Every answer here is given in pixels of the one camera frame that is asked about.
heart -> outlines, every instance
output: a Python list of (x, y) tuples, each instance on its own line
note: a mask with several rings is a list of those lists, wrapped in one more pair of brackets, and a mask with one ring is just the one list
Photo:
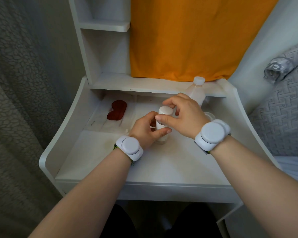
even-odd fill
[(121, 120), (125, 114), (127, 103), (123, 100), (116, 100), (111, 104), (113, 111), (107, 114), (108, 120)]

wrist tracker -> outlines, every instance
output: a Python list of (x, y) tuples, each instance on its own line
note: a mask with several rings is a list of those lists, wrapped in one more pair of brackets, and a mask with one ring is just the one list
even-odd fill
[(116, 145), (120, 148), (132, 161), (137, 161), (144, 153), (144, 150), (139, 144), (139, 141), (128, 135), (121, 136)]
[(227, 123), (223, 120), (215, 119), (203, 125), (201, 132), (195, 136), (195, 143), (205, 153), (209, 154), (230, 132), (231, 128)]

translucent bottle cap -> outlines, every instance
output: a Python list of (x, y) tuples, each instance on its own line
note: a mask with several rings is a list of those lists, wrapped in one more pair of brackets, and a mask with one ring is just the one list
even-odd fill
[(168, 106), (162, 106), (159, 108), (159, 114), (172, 115), (173, 109)]
[(194, 84), (201, 86), (204, 84), (204, 82), (205, 82), (205, 78), (199, 77), (199, 76), (194, 77), (194, 80), (193, 80)]

white bottle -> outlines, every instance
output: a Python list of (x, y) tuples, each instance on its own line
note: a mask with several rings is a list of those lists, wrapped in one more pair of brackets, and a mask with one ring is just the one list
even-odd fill
[[(172, 115), (173, 109), (168, 106), (162, 106), (159, 108), (159, 114)], [(166, 124), (161, 123), (160, 121), (156, 121), (156, 130), (161, 128), (166, 128), (166, 127), (167, 127)], [(156, 143), (164, 144), (167, 141), (167, 138), (168, 138), (168, 134), (156, 140)]]
[(198, 102), (199, 106), (202, 105), (205, 99), (205, 93), (202, 85), (205, 82), (205, 78), (203, 77), (195, 77), (193, 80), (193, 84), (186, 89), (186, 95), (188, 95), (191, 99)]

gray quilted fabric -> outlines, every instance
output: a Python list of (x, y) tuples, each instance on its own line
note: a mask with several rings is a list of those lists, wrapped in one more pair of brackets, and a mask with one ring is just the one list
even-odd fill
[(274, 156), (298, 156), (298, 45), (273, 59), (265, 78), (276, 82), (249, 119)]
[(0, 0), (0, 237), (27, 237), (60, 195), (38, 160), (65, 117), (17, 0)]

